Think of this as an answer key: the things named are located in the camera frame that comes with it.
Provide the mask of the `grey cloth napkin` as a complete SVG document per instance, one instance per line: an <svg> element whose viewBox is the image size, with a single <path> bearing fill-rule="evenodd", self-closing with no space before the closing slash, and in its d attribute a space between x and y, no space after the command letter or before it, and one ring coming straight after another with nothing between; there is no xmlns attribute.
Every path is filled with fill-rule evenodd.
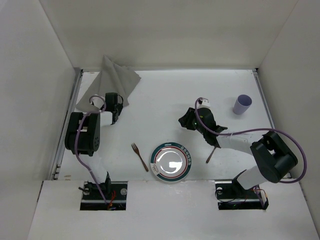
<svg viewBox="0 0 320 240"><path fill-rule="evenodd" d="M81 112L96 111L97 108L90 104L89 98L93 95L104 97L106 93L119 94L123 97L123 106L127 107L128 97L140 80L141 77L130 67L118 65L104 55L101 71L79 99L76 108Z"/></svg>

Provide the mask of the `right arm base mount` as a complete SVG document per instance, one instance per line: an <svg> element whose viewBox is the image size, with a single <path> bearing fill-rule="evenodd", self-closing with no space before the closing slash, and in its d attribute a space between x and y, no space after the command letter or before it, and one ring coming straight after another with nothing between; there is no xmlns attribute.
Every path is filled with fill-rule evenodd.
<svg viewBox="0 0 320 240"><path fill-rule="evenodd" d="M242 189L231 180L216 181L214 195L220 211L226 210L263 210L269 207L269 198L260 185Z"/></svg>

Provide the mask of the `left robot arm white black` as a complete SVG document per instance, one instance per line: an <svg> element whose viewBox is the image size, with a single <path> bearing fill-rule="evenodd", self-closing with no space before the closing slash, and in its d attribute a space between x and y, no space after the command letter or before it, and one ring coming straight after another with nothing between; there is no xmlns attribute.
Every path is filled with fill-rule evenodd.
<svg viewBox="0 0 320 240"><path fill-rule="evenodd" d="M97 191L105 199L111 192L108 171L101 163L98 149L101 145L101 127L114 125L123 110L124 99L116 92L105 96L93 95L88 100L92 110L71 113L65 138L65 148L88 171L93 182L87 193Z"/></svg>

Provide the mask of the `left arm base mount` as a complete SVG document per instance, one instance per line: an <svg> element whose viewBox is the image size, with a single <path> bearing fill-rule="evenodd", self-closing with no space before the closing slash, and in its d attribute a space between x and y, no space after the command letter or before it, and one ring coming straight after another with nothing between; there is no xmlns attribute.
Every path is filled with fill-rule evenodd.
<svg viewBox="0 0 320 240"><path fill-rule="evenodd" d="M100 185L104 197L93 182L85 182L82 191L81 211L125 211L127 208L127 181L111 181Z"/></svg>

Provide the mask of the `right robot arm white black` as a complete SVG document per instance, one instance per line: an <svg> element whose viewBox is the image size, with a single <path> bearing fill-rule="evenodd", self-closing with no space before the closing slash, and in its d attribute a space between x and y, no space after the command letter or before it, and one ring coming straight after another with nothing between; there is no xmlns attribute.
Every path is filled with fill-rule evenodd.
<svg viewBox="0 0 320 240"><path fill-rule="evenodd" d="M210 146L253 156L255 166L231 180L234 198L242 198L246 191L262 183L279 183L298 164L295 154L276 132L268 131L262 135L228 132L227 127L216 123L208 107L190 107L178 122L187 130L198 131Z"/></svg>

